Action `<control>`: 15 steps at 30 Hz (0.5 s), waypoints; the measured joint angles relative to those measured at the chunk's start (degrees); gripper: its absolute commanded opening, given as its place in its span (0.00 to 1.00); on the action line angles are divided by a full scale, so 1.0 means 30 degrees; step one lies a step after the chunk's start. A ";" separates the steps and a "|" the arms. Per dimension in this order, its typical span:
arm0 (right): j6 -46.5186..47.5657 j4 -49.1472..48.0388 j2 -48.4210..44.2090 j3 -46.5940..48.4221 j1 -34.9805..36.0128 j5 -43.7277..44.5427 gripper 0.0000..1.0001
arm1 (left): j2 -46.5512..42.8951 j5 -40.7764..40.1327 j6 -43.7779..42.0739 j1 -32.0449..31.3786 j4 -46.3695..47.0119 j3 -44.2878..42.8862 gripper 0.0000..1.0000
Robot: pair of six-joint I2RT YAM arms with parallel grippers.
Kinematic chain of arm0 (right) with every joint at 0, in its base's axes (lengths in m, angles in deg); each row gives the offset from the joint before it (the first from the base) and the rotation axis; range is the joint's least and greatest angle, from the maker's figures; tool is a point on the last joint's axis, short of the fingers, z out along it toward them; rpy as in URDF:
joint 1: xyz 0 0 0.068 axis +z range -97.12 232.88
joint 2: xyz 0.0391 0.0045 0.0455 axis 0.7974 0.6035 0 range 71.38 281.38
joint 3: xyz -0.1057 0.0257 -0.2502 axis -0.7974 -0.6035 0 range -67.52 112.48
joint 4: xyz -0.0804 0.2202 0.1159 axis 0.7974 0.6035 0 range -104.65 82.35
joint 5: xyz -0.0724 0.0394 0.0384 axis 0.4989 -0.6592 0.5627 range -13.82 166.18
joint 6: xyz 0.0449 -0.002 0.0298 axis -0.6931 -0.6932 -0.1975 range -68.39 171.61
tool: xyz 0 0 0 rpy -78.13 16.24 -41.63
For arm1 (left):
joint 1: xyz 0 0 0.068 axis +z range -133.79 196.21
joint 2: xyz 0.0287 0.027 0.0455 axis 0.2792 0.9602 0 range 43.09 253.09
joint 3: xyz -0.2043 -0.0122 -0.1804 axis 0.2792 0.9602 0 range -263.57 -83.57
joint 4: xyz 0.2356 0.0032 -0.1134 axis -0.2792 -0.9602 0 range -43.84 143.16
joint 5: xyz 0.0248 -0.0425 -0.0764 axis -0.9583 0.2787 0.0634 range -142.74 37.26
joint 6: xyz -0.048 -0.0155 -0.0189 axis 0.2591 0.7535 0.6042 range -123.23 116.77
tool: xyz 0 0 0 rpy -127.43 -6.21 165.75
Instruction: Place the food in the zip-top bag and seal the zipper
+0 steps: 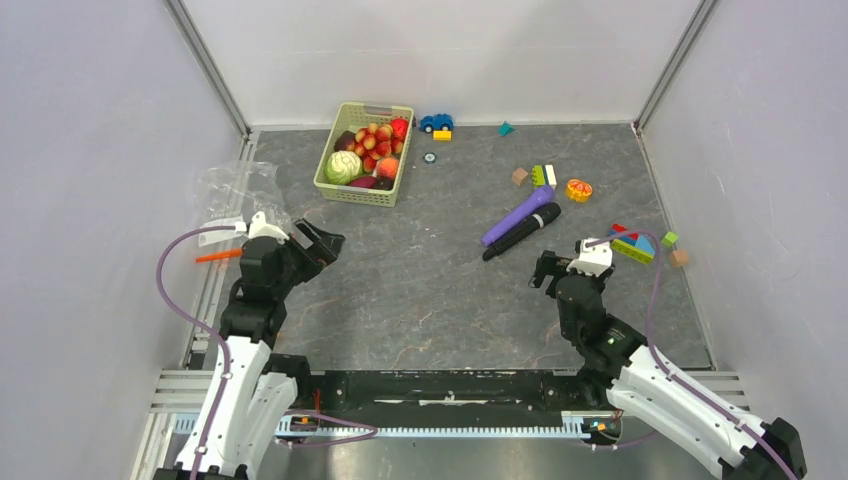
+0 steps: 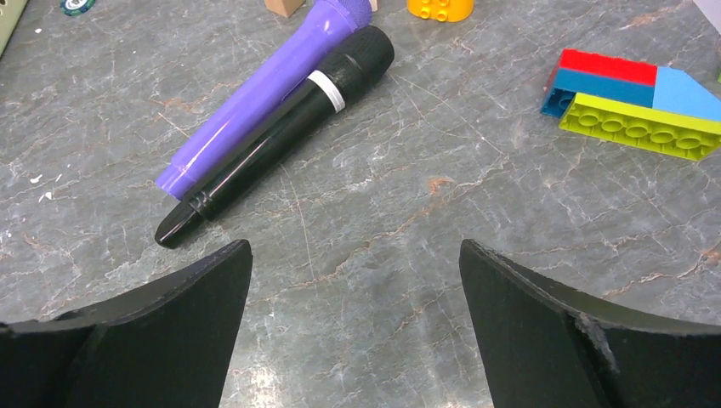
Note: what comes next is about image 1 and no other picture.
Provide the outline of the light green plastic basket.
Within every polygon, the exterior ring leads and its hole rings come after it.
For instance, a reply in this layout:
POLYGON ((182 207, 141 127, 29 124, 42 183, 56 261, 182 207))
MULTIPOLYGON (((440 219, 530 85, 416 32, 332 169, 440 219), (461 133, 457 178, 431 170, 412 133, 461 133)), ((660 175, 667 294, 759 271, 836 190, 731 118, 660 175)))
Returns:
POLYGON ((344 102, 313 184, 327 200, 393 207, 412 139, 414 110, 344 102))

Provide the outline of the clear orange zip top bag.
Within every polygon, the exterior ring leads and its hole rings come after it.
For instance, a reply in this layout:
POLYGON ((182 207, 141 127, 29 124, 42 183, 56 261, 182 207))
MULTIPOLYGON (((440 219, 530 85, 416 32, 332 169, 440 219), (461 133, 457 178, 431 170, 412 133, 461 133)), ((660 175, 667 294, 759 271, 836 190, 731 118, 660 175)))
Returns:
POLYGON ((200 177, 195 199, 204 208, 202 227, 207 231, 198 235, 201 255, 195 259, 197 263, 240 257, 250 240, 247 226, 258 211, 290 239, 292 220, 285 211, 276 174, 277 167, 270 163, 231 162, 200 177))

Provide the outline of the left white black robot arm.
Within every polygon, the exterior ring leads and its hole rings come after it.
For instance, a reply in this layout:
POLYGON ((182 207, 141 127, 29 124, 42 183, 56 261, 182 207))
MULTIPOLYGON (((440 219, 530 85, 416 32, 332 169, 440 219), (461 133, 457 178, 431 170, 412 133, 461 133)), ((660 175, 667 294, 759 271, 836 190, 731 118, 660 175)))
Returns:
POLYGON ((161 254, 155 271, 160 296, 177 315, 208 333, 218 354, 189 439, 174 466, 157 469, 154 478, 252 478, 286 411, 312 399, 308 361, 276 354, 273 347, 287 318, 288 295, 334 263, 346 238, 305 219, 294 225, 309 246, 268 222, 262 212, 249 221, 196 229, 197 234, 226 231, 245 239, 239 257, 241 275, 217 328, 179 307, 164 287, 164 264, 179 242, 173 240, 161 254))

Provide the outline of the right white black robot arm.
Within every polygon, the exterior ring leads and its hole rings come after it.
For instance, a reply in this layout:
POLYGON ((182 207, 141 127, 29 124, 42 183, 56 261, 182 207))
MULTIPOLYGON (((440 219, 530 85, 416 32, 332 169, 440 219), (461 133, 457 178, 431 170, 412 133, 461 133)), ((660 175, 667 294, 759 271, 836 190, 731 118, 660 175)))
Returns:
POLYGON ((696 381, 645 335, 607 312, 602 292, 612 257, 552 251, 530 279, 556 302, 562 337, 582 356, 577 392, 591 408, 629 413, 676 443, 717 479, 802 479, 808 468, 798 430, 767 422, 696 381))

